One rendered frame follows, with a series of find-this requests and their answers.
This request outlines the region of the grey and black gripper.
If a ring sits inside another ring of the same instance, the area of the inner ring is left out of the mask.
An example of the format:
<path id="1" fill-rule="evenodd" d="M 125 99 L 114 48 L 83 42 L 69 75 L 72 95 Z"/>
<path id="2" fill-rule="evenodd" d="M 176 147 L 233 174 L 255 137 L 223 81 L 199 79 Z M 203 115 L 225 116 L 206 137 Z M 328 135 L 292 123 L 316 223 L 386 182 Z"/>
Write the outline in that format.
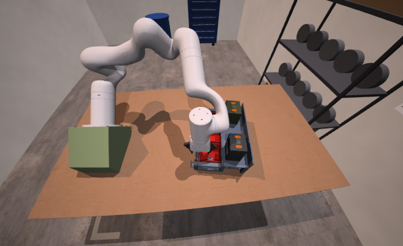
<path id="1" fill-rule="evenodd" d="M 197 144 L 193 143 L 192 138 L 191 138 L 190 142 L 184 143 L 184 146 L 186 148 L 188 148 L 191 151 L 191 153 L 193 153 L 193 151 L 195 151 L 195 152 L 207 152 L 208 155 L 212 150 L 217 148 L 217 145 L 210 143 L 210 139 L 204 145 L 197 145 Z"/>

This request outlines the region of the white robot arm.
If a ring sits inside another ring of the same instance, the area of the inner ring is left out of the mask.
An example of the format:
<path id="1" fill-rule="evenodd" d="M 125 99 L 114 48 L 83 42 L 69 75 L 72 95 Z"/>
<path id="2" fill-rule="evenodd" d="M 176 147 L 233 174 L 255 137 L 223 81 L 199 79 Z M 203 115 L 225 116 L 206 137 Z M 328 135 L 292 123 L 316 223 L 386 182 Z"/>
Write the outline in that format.
<path id="1" fill-rule="evenodd" d="M 141 18 L 135 22 L 129 41 L 116 47 L 86 48 L 80 55 L 81 63 L 88 70 L 106 76 L 106 80 L 91 84 L 90 125 L 82 127 L 122 126 L 116 125 L 116 87 L 126 75 L 125 66 L 144 59 L 145 48 L 150 48 L 167 60 L 180 55 L 186 95 L 210 102 L 216 111 L 212 115 L 209 109 L 196 107 L 189 113 L 192 141 L 204 145 L 211 134 L 226 132 L 227 107 L 221 96 L 205 83 L 198 35 L 190 28 L 179 28 L 173 39 L 154 20 Z"/>

